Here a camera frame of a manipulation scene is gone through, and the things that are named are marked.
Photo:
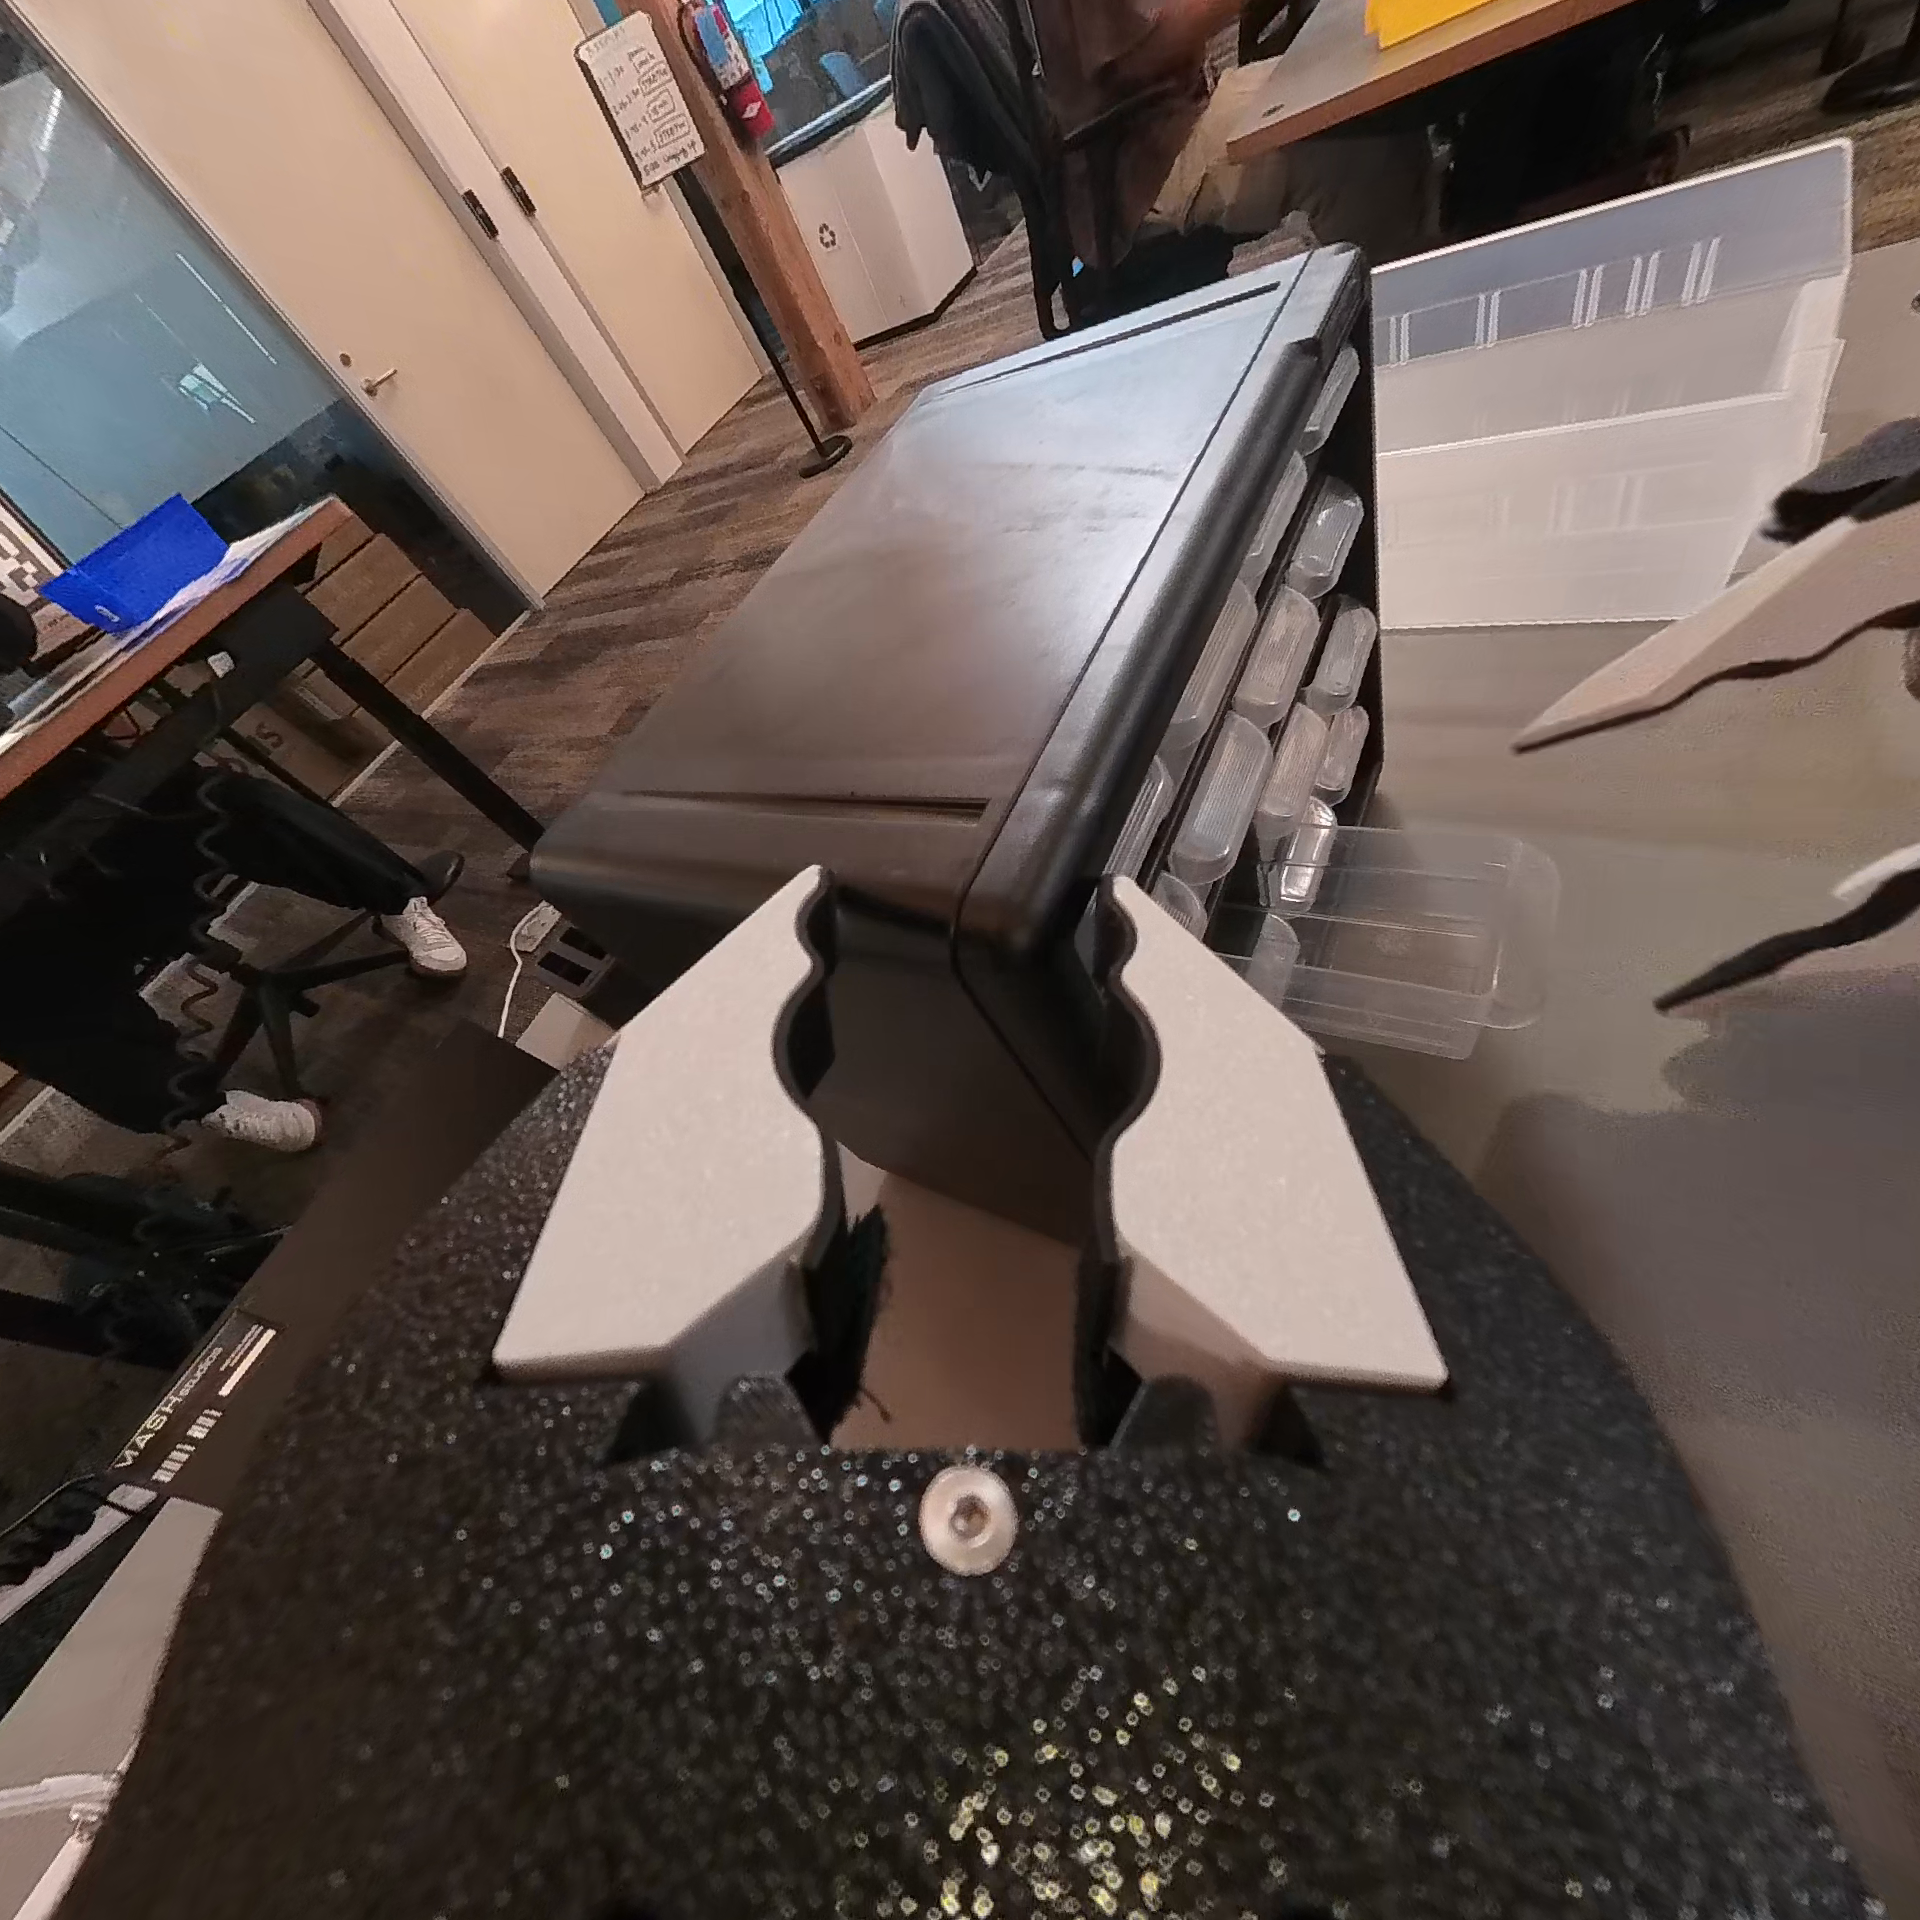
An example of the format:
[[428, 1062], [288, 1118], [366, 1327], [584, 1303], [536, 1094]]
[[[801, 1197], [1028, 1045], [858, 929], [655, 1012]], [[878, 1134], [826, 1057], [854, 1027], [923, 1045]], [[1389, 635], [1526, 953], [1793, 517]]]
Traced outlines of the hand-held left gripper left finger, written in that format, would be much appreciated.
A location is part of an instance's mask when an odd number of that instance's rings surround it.
[[844, 1229], [837, 1148], [801, 1074], [832, 1057], [832, 877], [801, 867], [606, 1054], [491, 1337], [496, 1382], [641, 1382], [715, 1437], [740, 1382], [808, 1353], [808, 1281]]

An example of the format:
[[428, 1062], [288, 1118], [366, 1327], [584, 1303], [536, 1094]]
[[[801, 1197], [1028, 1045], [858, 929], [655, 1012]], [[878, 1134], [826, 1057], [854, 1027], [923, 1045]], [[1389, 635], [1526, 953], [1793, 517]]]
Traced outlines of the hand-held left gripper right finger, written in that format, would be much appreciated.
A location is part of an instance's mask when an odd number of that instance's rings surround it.
[[1081, 1437], [1121, 1437], [1151, 1388], [1213, 1437], [1278, 1437], [1294, 1388], [1448, 1394], [1316, 1042], [1131, 877], [1094, 918], [1115, 1106], [1077, 1272]]

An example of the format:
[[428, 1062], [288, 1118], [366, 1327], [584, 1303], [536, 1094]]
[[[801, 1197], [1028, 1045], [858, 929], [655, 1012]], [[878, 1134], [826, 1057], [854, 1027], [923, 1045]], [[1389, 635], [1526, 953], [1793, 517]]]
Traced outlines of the clear plastic storage bin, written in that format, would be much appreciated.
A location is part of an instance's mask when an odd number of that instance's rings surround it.
[[1855, 145], [1370, 276], [1382, 621], [1665, 621], [1825, 444]]

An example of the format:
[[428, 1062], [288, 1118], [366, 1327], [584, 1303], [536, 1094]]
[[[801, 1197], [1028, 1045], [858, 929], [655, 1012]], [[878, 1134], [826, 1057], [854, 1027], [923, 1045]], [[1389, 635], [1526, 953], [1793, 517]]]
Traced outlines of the clear plastic drawer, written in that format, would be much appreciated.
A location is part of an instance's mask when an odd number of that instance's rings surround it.
[[1306, 825], [1222, 882], [1205, 944], [1316, 1042], [1461, 1062], [1541, 1019], [1557, 914], [1526, 836]]

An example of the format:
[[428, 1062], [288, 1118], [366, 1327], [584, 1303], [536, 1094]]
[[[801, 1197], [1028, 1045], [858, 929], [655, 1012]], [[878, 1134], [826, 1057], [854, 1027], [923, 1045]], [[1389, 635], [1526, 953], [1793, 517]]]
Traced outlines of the grid of clear drawers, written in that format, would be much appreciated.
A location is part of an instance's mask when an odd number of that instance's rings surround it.
[[1333, 347], [1266, 488], [1197, 669], [1109, 855], [1201, 944], [1236, 918], [1306, 914], [1333, 828], [1375, 782], [1370, 492], [1360, 347]]

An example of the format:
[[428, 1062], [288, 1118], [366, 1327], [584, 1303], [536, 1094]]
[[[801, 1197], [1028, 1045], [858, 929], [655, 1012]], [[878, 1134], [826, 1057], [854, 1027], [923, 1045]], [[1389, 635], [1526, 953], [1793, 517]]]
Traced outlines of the black drawer cabinet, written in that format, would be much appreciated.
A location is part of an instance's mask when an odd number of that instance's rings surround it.
[[1053, 1244], [1089, 1239], [1114, 1110], [1094, 896], [1213, 923], [1257, 836], [1166, 865], [1328, 488], [1370, 605], [1370, 269], [1352, 245], [928, 385], [535, 855], [626, 1022], [801, 867], [832, 872], [821, 1134]]

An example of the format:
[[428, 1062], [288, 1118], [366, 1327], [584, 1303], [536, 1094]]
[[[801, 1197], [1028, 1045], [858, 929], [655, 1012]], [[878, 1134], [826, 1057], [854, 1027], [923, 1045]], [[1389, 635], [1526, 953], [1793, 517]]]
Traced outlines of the white recycling cabinet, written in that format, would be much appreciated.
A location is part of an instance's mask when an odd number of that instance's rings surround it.
[[975, 276], [948, 168], [894, 102], [782, 138], [773, 174], [858, 347], [934, 322]]

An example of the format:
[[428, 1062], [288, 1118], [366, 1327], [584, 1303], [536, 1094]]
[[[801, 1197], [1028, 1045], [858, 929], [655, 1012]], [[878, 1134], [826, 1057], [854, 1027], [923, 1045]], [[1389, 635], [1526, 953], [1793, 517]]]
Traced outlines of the black labelled desk bar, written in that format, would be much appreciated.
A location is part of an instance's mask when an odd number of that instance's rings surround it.
[[288, 1392], [307, 1337], [260, 1311], [230, 1311], [161, 1392], [156, 1413], [109, 1446], [101, 1469], [58, 1480], [0, 1542], [4, 1696], [68, 1635], [180, 1495], [223, 1499], [271, 1406]]

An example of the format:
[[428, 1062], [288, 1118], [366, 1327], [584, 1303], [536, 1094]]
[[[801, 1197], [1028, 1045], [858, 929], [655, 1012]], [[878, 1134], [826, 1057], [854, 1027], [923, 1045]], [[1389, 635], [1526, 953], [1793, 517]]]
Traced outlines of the wooden edge table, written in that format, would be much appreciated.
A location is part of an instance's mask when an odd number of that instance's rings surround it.
[[[1626, 9], [1621, 0], [1592, 0], [1592, 18]], [[1360, 35], [1360, 0], [1328, 0], [1312, 4], [1299, 28], [1278, 62], [1257, 62], [1253, 77], [1263, 89], [1253, 89], [1236, 109], [1227, 153], [1236, 164], [1278, 153], [1294, 138], [1341, 129], [1352, 120], [1365, 120], [1375, 109], [1389, 109], [1402, 102], [1425, 93], [1430, 83], [1449, 83], [1461, 77], [1475, 77], [1491, 62], [1521, 54], [1531, 47], [1486, 54], [1480, 62], [1382, 62]]]

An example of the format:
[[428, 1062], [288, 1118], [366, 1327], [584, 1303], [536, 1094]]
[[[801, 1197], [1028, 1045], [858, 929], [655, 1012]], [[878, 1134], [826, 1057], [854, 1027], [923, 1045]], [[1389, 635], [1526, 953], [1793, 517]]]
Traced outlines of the stack of cardboard boxes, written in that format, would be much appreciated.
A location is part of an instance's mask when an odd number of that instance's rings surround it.
[[525, 614], [474, 553], [444, 537], [394, 537], [347, 514], [299, 580], [338, 648], [407, 709], [449, 693]]

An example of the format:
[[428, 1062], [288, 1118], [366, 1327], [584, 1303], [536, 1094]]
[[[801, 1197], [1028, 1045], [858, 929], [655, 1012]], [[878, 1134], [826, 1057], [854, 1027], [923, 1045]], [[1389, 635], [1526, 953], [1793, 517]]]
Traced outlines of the yellow plastic bin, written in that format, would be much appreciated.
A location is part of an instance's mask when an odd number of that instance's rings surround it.
[[1580, 0], [1365, 0], [1360, 35], [1382, 62], [1480, 62], [1580, 27]]

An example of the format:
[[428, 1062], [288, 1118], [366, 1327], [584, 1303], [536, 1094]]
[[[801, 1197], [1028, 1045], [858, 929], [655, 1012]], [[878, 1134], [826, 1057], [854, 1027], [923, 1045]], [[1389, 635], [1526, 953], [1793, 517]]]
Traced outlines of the wooden desk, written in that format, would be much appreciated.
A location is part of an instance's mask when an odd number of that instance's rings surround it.
[[344, 628], [313, 605], [317, 580], [338, 572], [376, 529], [344, 503], [324, 497], [299, 517], [285, 517], [272, 537], [230, 584], [198, 605], [161, 619], [139, 643], [115, 648], [58, 705], [38, 709], [36, 729], [4, 741], [0, 795], [15, 799], [53, 760], [81, 747], [132, 700], [161, 688], [180, 663], [230, 656], [230, 671], [208, 671], [156, 735], [132, 747], [151, 755], [142, 774], [164, 780], [180, 760], [193, 760], [217, 735], [266, 709], [278, 681], [304, 669], [327, 681], [353, 720], [367, 720], [394, 747], [420, 760], [449, 795], [457, 795], [491, 831], [516, 855], [541, 836], [496, 780], [488, 780], [428, 715], [407, 709], [366, 656], [347, 653]]

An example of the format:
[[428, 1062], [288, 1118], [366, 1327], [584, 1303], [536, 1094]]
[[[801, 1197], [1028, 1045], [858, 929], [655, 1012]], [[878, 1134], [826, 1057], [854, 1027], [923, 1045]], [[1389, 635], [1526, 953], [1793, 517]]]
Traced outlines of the blue plastic box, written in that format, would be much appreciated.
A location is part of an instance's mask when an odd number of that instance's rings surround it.
[[109, 544], [53, 572], [38, 598], [84, 628], [132, 635], [223, 560], [230, 544], [217, 529], [184, 492], [170, 492]]

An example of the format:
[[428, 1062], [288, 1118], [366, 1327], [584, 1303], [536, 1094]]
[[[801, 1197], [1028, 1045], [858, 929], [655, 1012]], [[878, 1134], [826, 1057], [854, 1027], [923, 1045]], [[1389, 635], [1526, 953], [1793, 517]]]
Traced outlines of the black chair with grey jacket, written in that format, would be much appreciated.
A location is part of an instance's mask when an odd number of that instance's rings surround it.
[[1043, 102], [1043, 64], [1023, 4], [1013, 0], [903, 0], [894, 9], [894, 105], [907, 145], [934, 151], [981, 179], [1003, 179], [1023, 206], [1028, 276], [1043, 340], [1077, 322], [1077, 250], [1069, 229], [1061, 138]]

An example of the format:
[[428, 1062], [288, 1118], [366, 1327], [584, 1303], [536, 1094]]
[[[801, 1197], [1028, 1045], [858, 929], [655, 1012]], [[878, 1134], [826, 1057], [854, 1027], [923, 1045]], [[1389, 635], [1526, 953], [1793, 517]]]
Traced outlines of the frosted glass partition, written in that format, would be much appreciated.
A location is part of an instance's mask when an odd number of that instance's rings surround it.
[[525, 614], [397, 451], [8, 13], [0, 479], [65, 564], [172, 492], [223, 537], [332, 492], [488, 635]]

